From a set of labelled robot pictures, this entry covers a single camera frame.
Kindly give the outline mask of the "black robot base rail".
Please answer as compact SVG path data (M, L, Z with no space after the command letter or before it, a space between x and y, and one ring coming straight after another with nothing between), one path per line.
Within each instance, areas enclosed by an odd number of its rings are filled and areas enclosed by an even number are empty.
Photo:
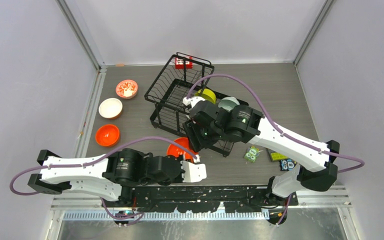
M137 186L118 201L106 201L108 208L136 208L145 213L256 213L284 207L285 200L269 198L265 185L170 185Z

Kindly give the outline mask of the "white bowl red floral pattern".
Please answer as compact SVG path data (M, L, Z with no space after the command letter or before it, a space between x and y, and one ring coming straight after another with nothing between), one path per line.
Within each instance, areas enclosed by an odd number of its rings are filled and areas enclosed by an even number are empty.
M125 79L119 82L115 88L115 93L122 99L134 98L138 93L139 86L132 79Z

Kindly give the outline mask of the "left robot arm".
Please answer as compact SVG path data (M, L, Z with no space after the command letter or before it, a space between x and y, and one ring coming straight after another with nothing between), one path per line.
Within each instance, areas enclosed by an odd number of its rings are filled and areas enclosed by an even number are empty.
M191 180L189 162L182 156L159 156L125 148L100 162L86 165L88 161L48 153L40 162L43 169L31 174L27 184L42 194L83 193L128 207L137 186L168 186Z

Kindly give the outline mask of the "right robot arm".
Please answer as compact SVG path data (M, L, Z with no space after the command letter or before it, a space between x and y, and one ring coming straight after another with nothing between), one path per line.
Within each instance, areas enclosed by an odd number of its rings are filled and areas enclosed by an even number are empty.
M290 194L308 189L327 191L337 180L338 167L331 154L338 152L337 144L312 141L276 124L268 116L248 105L239 104L227 111L202 97L185 97L189 109L183 124L189 147L195 152L207 149L223 140L246 143L271 149L296 161L293 170L269 180L265 198L279 205Z

